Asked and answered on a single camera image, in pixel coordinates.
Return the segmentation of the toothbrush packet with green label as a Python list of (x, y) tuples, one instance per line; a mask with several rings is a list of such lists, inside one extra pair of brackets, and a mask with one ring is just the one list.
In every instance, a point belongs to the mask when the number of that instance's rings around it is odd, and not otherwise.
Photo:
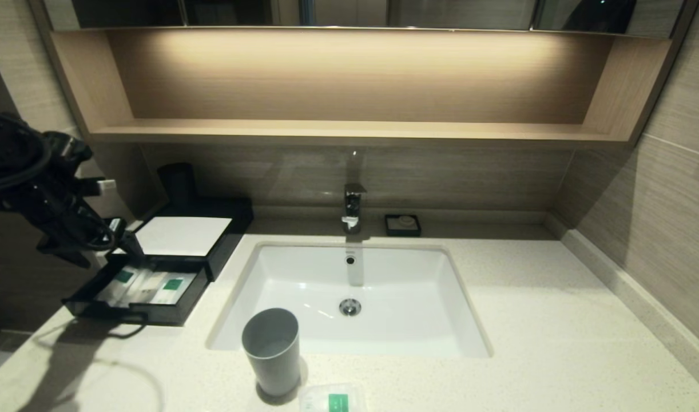
[(109, 284), (96, 295), (98, 302), (105, 302), (109, 307), (127, 307), (129, 291), (145, 278), (147, 268), (127, 264), (120, 269)]

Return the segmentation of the black drawer amenity box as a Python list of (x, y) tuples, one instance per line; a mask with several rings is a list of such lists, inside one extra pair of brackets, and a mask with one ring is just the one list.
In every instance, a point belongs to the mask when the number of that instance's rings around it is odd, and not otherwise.
[(177, 327), (185, 323), (210, 283), (205, 261), (155, 260), (156, 268), (160, 270), (195, 275), (195, 279), (187, 286), (176, 303), (129, 303), (127, 307), (111, 307), (108, 303), (97, 300), (96, 295), (114, 280), (118, 272), (128, 263), (130, 258), (125, 255), (112, 256), (108, 259), (108, 263), (77, 292), (62, 299), (62, 305), (76, 318), (133, 325)]

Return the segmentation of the grey plastic cup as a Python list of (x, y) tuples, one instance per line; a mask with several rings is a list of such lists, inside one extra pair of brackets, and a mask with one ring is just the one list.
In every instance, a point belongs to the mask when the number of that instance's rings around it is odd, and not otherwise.
[(261, 391), (283, 397), (300, 383), (300, 329), (286, 308), (267, 308), (243, 327), (241, 344)]

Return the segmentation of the white board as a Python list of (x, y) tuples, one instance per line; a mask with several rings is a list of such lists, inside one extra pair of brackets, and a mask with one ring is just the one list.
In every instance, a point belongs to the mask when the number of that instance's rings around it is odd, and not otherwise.
[(231, 222), (230, 218), (158, 216), (135, 236), (146, 255), (206, 256)]

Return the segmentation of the comb packet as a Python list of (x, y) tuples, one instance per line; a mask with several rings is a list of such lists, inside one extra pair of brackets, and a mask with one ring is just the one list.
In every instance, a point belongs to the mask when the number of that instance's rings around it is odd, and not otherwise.
[(167, 276), (168, 273), (166, 272), (153, 272), (148, 274), (138, 287), (134, 302), (151, 303), (162, 284), (164, 284)]

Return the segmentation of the vanity kit packet green label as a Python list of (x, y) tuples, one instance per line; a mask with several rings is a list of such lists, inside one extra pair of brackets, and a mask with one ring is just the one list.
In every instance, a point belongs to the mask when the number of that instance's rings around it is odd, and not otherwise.
[(176, 304), (196, 278), (194, 273), (163, 273), (163, 278), (150, 299), (151, 304)]

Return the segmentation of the black cylindrical cup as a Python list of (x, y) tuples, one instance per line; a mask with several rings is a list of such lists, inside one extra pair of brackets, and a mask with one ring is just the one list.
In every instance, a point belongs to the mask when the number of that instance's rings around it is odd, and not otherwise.
[(195, 209), (198, 206), (199, 198), (192, 164), (166, 164), (157, 169), (157, 175), (171, 207)]

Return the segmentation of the chrome faucet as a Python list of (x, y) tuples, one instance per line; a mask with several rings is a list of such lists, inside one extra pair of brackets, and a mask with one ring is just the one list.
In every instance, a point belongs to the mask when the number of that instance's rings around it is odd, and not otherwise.
[(365, 187), (359, 183), (347, 183), (344, 186), (344, 214), (341, 222), (344, 232), (348, 235), (357, 234), (361, 230), (361, 198), (365, 194)]

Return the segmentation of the packet with green square label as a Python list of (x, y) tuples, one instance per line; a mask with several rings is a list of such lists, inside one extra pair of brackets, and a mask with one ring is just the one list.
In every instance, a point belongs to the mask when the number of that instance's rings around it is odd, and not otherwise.
[(370, 412), (357, 383), (306, 386), (298, 399), (299, 412)]

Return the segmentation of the black soap dish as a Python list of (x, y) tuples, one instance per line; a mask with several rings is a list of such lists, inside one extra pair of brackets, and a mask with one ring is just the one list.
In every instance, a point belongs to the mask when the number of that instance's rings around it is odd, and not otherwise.
[(417, 227), (415, 228), (404, 228), (402, 226), (399, 226), (397, 222), (399, 216), (404, 215), (386, 215), (384, 217), (384, 223), (386, 224), (386, 234), (389, 237), (421, 237), (422, 229), (417, 216), (407, 215), (415, 217), (417, 222)]

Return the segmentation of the white sink basin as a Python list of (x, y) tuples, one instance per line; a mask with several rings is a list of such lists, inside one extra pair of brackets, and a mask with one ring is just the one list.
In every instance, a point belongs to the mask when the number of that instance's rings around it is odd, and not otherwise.
[[(357, 316), (339, 303), (355, 298)], [(258, 245), (208, 347), (241, 350), (250, 318), (296, 316), (303, 354), (489, 358), (493, 350), (448, 253), (440, 248)]]

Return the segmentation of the mirror cabinet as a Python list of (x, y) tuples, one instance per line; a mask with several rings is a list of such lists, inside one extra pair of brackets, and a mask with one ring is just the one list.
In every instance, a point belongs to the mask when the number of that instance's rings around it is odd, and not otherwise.
[(668, 38), (686, 0), (41, 0), (54, 31), (363, 27), (571, 31)]

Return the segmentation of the wooden wall shelf niche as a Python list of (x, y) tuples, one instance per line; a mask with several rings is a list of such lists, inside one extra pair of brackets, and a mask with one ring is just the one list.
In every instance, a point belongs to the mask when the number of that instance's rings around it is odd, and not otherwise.
[(95, 142), (627, 148), (680, 39), (545, 31), (42, 31)]

